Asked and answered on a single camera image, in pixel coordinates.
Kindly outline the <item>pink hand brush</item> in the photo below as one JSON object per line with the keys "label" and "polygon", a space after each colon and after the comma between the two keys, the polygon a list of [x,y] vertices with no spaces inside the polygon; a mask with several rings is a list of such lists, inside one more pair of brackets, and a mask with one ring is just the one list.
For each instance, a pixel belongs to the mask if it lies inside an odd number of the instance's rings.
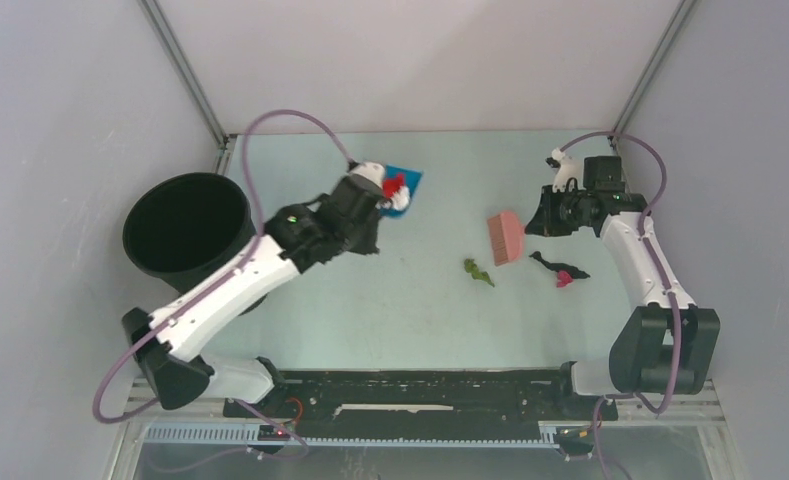
{"label": "pink hand brush", "polygon": [[521,258],[525,247],[524,227],[518,215],[504,210],[486,221],[495,266],[513,263]]}

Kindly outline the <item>black paper scrap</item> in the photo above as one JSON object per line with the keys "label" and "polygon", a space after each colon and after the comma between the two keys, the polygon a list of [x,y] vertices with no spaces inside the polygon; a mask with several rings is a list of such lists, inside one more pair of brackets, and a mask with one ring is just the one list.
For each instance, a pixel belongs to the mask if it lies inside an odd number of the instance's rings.
{"label": "black paper scrap", "polygon": [[590,274],[579,267],[564,262],[551,262],[546,260],[540,251],[534,251],[529,257],[556,274],[561,272],[567,273],[573,280],[590,278]]}

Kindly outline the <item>pink paper scrap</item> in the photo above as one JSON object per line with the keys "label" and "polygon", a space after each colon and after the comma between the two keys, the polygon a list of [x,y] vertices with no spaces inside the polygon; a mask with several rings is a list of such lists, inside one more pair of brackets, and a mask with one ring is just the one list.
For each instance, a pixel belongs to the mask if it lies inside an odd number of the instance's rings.
{"label": "pink paper scrap", "polygon": [[574,278],[569,272],[565,270],[560,270],[557,272],[557,280],[556,280],[557,288],[564,288],[573,282],[574,282]]}

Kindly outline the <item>red paper scrap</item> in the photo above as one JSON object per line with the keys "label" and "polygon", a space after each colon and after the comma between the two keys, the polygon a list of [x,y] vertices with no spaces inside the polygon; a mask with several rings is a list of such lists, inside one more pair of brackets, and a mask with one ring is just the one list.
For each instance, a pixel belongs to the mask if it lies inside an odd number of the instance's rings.
{"label": "red paper scrap", "polygon": [[383,194],[387,199],[392,199],[399,195],[406,188],[406,176],[404,173],[395,173],[387,176],[383,180]]}

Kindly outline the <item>blue dustpan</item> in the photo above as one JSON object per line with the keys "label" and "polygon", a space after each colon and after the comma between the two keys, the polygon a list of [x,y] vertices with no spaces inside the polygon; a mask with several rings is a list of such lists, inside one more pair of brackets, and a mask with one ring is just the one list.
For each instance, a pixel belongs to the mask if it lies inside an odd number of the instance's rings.
{"label": "blue dustpan", "polygon": [[380,206],[381,215],[402,217],[410,208],[422,177],[421,171],[387,165],[382,184],[385,201]]}

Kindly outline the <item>green paper scrap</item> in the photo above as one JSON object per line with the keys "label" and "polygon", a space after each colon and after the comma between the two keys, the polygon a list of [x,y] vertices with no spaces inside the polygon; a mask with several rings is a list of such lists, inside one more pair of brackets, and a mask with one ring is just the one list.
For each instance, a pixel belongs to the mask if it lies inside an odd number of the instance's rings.
{"label": "green paper scrap", "polygon": [[489,273],[488,273],[487,271],[483,270],[483,269],[482,269],[482,268],[481,268],[481,267],[480,267],[480,266],[479,266],[479,265],[478,265],[478,264],[475,262],[475,260],[474,260],[473,258],[466,258],[466,259],[463,261],[463,268],[464,268],[464,271],[465,271],[465,272],[466,272],[466,273],[467,273],[467,274],[468,274],[468,275],[469,275],[469,276],[470,276],[470,277],[471,277],[473,280],[476,280],[476,281],[481,281],[481,282],[484,282],[484,283],[486,283],[486,284],[490,285],[491,287],[495,287],[495,283],[494,283],[494,281],[492,280],[492,278],[491,278],[491,276],[489,275]]}

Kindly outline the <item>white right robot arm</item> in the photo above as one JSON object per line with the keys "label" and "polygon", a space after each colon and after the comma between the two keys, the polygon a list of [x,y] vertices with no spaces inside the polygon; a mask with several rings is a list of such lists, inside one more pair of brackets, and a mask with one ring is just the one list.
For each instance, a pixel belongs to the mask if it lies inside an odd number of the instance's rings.
{"label": "white right robot arm", "polygon": [[553,181],[524,231],[542,237],[589,229],[611,255],[632,312],[607,358],[569,362],[551,392],[555,411],[576,418],[592,396],[695,395],[706,380],[720,331],[715,310],[686,292],[659,245],[646,199],[627,191],[617,156],[575,160],[556,149]]}

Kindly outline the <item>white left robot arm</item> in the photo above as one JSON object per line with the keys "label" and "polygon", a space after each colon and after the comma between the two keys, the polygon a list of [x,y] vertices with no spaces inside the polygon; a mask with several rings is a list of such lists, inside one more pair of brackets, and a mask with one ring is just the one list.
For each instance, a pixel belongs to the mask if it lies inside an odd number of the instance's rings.
{"label": "white left robot arm", "polygon": [[262,416],[282,411],[286,390],[269,360],[206,359],[202,350],[270,291],[311,267],[345,252],[377,253],[385,175],[378,163],[356,165],[330,194],[318,197],[316,209],[305,203],[281,208],[262,236],[180,299],[152,313],[127,313],[128,323],[140,321],[146,328],[134,343],[134,356],[163,409],[225,397],[248,403]]}

